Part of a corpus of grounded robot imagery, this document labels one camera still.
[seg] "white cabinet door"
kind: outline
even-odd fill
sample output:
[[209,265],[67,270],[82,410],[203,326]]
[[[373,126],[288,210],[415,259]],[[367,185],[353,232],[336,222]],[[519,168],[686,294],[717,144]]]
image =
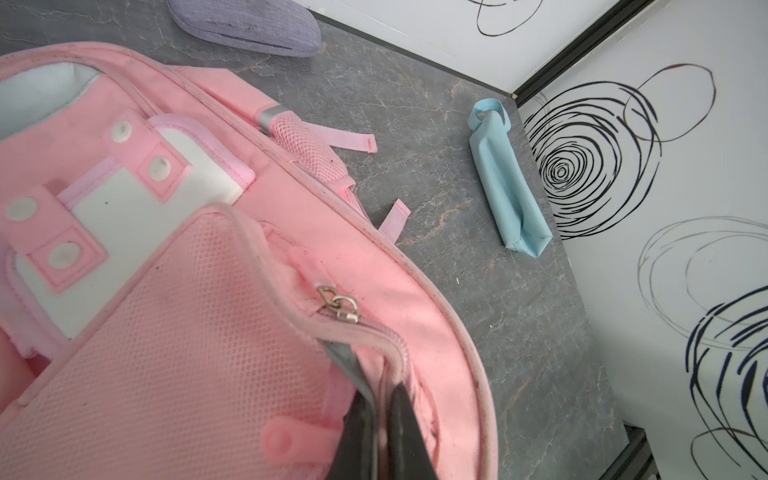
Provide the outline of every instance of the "white cabinet door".
[[766,25],[765,0],[655,5],[520,108],[665,480],[768,478]]
[[512,92],[617,0],[297,0]]

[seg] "black metal trim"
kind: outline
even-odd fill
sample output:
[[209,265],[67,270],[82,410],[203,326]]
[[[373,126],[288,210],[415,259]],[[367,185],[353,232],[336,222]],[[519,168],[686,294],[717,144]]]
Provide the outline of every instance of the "black metal trim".
[[546,65],[539,68],[512,95],[518,106],[531,100],[554,79],[581,60],[587,53],[597,47],[603,40],[614,34],[635,15],[642,12],[655,0],[620,0],[608,9],[595,23],[584,30],[568,46],[560,50]]

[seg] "gray reflective strip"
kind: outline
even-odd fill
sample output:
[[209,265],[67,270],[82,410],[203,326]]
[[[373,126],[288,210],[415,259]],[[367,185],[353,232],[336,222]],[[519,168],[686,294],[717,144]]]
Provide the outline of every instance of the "gray reflective strip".
[[344,375],[357,387],[360,395],[370,404],[373,412],[373,445],[371,445],[371,480],[377,480],[379,477],[379,423],[376,414],[376,397],[373,396],[371,386],[368,384],[366,374],[362,372],[357,355],[352,351],[352,347],[346,343],[329,342],[321,340],[323,348],[326,350],[331,361],[344,372]]
[[283,112],[286,112],[286,111],[290,111],[290,110],[288,110],[282,105],[277,105],[276,107],[267,108],[265,111],[261,112],[261,115],[259,115],[259,128],[261,128],[262,131],[265,131],[268,134],[272,134],[272,132],[270,132],[270,123],[272,123],[272,119],[275,118],[276,115],[282,114]]

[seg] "mesh pocket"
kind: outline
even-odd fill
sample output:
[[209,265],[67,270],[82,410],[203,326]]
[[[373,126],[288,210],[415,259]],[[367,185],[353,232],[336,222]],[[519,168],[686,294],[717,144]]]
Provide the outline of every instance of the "mesh pocket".
[[328,184],[348,175],[344,162],[292,111],[281,114],[270,125],[275,143],[299,158],[305,170]]
[[330,363],[205,214],[0,435],[3,478],[322,478],[273,467],[275,415],[322,422]]

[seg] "white snap button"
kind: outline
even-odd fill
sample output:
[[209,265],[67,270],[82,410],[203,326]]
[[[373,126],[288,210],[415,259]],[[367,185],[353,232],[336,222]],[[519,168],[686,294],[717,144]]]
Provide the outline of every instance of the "white snap button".
[[12,222],[23,222],[38,211],[38,201],[32,197],[19,198],[5,208],[5,218]]
[[80,247],[72,242],[62,243],[48,257],[48,265],[63,270],[74,265],[80,258]]
[[131,136],[131,123],[127,120],[120,120],[112,127],[112,140],[121,144]]
[[149,163],[149,178],[161,182],[170,175],[170,161],[166,157],[155,157]]

